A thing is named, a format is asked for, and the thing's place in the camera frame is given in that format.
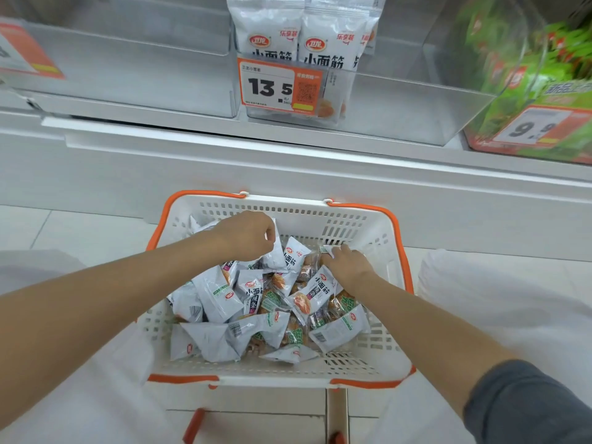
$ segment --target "qr code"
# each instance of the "qr code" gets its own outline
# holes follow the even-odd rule
[[[299,103],[312,103],[317,96],[318,86],[316,84],[307,84],[300,82],[298,84],[298,99]]]

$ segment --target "orange basket leg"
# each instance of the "orange basket leg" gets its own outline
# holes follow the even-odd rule
[[[203,408],[198,408],[191,421],[189,421],[189,425],[187,426],[187,430],[183,435],[183,442],[185,444],[193,444],[195,441],[195,437],[197,436],[197,432],[199,432],[199,428],[201,427],[201,423],[204,420],[205,410]]]
[[[343,433],[337,432],[331,437],[329,444],[347,444],[347,442]]]

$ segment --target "forearm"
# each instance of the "forearm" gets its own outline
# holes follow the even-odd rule
[[[412,363],[459,416],[471,389],[493,366],[517,358],[460,318],[373,273],[351,293],[388,329]]]
[[[218,248],[202,232],[0,297],[0,429],[168,293],[222,263]]]

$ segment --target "barcode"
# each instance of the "barcode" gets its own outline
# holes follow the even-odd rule
[[[200,311],[200,306],[189,306],[189,313],[191,314],[192,319],[197,318],[197,316],[199,316]]]
[[[306,82],[298,83],[298,103],[312,103],[317,96],[319,87],[316,84],[307,84]]]
[[[325,335],[323,335],[321,332],[317,332],[317,333],[313,333],[314,337],[319,340],[321,343],[324,343],[325,341],[327,341],[325,339]]]
[[[241,330],[241,323],[232,323],[230,324],[230,331],[232,335],[236,338],[237,336],[241,336],[243,331]]]

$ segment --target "white tile floor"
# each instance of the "white tile floor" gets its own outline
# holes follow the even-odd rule
[[[142,252],[155,226],[138,218],[48,211],[0,205],[0,250],[59,249],[85,265],[98,265]],[[426,249],[407,248],[414,282]],[[566,296],[592,304],[592,263],[531,257],[470,253],[471,259],[496,269],[548,286]],[[206,407],[207,416],[200,444],[240,442],[256,424],[253,442],[275,442],[280,432],[287,441],[321,443],[324,437],[325,395],[323,390],[236,389],[209,390],[199,385],[148,387],[162,400],[169,415],[185,426],[192,411]],[[389,390],[350,389],[348,396],[352,444],[364,442],[389,399]],[[226,440],[215,431],[223,430]]]

